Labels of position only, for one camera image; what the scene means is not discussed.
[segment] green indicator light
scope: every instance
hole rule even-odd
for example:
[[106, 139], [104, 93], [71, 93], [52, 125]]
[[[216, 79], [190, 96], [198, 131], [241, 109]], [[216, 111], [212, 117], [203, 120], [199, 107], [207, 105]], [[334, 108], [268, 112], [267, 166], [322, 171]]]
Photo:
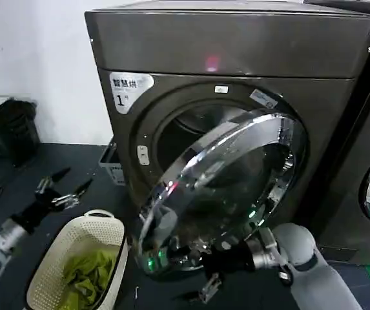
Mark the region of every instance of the green indicator light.
[[153, 267], [154, 267], [154, 260], [153, 260], [153, 258], [149, 258], [147, 260], [147, 265], [148, 265], [150, 271], [153, 271]]

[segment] dark gray washing machine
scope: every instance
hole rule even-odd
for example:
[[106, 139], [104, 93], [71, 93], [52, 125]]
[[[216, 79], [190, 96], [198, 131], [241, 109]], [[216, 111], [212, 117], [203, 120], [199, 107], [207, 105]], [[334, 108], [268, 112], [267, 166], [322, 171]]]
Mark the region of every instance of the dark gray washing machine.
[[[252, 111], [251, 123], [260, 124], [245, 141], [252, 156], [211, 187], [249, 191], [255, 203], [238, 205], [241, 214], [283, 196], [269, 224], [291, 219], [369, 55], [369, 14], [283, 2], [151, 1], [85, 16], [137, 205], [183, 152], [188, 167], [207, 152], [198, 145], [220, 144], [222, 136], [195, 141]], [[287, 119], [295, 127], [289, 133]], [[289, 188], [276, 194], [287, 173], [294, 176]], [[247, 176], [256, 183], [235, 187]]]
[[[370, 1], [312, 2], [370, 13]], [[368, 93], [358, 93], [364, 88]], [[309, 228], [328, 260], [370, 264], [370, 56], [352, 98], [356, 114], [348, 110], [343, 118], [352, 127], [343, 141], [329, 147], [326, 184], [317, 174], [320, 186], [310, 187], [305, 207], [314, 202], [318, 210]], [[341, 131], [344, 128], [337, 130], [338, 135]]]

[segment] washing machine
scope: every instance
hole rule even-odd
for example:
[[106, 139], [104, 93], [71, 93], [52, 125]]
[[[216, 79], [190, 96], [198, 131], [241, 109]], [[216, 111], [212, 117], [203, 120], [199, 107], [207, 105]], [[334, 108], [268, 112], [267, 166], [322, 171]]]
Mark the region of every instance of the washing machine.
[[[370, 13], [370, 1], [312, 1]], [[357, 85], [369, 92], [352, 96], [362, 101], [352, 102], [356, 114], [344, 114], [353, 126], [341, 143], [329, 147], [334, 151], [325, 166], [326, 184], [310, 186], [305, 207], [317, 204], [309, 228], [328, 260], [370, 264], [370, 56]]]
[[[223, 195], [206, 205], [249, 217], [276, 209], [269, 225], [292, 218], [369, 55], [370, 14], [272, 1], [149, 1], [85, 18], [136, 205], [155, 185], [174, 187], [166, 175], [182, 175], [218, 147], [235, 157], [204, 166], [199, 181]], [[248, 127], [255, 130], [225, 143]]]

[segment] white plastic basket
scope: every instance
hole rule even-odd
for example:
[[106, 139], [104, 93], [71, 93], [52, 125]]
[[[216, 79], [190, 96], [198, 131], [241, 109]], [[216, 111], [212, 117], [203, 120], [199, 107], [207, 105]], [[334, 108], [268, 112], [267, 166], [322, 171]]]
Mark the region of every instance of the white plastic basket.
[[91, 210], [69, 221], [45, 254], [28, 287], [26, 301], [31, 310], [56, 310], [65, 289], [63, 270], [67, 260], [83, 248], [100, 245], [120, 246], [114, 273], [105, 296], [95, 309], [111, 310], [118, 295], [127, 261], [127, 243], [123, 223], [110, 212]]

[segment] dark floor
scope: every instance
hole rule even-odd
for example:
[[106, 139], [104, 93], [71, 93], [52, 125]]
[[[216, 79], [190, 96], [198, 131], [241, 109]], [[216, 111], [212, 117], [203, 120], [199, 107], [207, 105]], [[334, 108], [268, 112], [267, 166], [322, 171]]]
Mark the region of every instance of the dark floor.
[[[98, 167], [103, 147], [93, 145], [42, 145], [37, 158], [22, 169], [0, 161], [0, 219], [24, 209], [33, 199], [38, 181], [46, 175], [71, 167], [72, 171], [56, 187], [68, 193], [89, 178], [94, 181], [83, 203], [60, 214], [51, 214], [34, 235], [25, 240], [0, 279], [0, 309], [22, 310], [26, 288], [43, 253], [60, 228], [89, 209], [105, 209], [128, 223], [134, 216], [123, 187], [116, 187], [106, 171]], [[370, 279], [363, 267], [336, 265], [365, 310], [370, 309]], [[158, 283], [144, 277], [132, 258], [128, 259], [116, 309], [133, 310], [134, 288], [139, 286], [136, 310], [142, 309], [298, 309], [289, 290], [282, 287], [274, 271], [235, 273], [228, 277], [223, 291], [208, 305], [188, 304], [180, 295], [199, 289], [205, 282], [195, 274], [178, 282]]]

